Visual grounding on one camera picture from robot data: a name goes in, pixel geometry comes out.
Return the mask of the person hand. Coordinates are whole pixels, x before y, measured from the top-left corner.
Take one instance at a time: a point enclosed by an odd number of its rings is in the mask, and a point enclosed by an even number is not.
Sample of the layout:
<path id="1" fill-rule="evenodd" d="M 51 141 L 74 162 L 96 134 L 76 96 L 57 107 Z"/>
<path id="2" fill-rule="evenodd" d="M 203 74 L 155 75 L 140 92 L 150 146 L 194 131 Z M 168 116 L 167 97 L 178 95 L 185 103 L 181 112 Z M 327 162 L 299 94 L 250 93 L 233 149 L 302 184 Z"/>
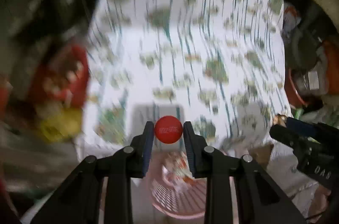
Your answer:
<path id="1" fill-rule="evenodd" d="M 331 191 L 321 185 L 318 186 L 317 190 L 314 193 L 314 197 L 312 203 L 308 210 L 308 216 L 312 217 L 314 215 L 318 215 L 318 217 L 314 217 L 308 220 L 309 223 L 316 223 L 317 221 L 323 222 L 323 219 L 327 218 L 325 211 L 328 208 L 329 202 L 328 197 L 330 196 Z"/>

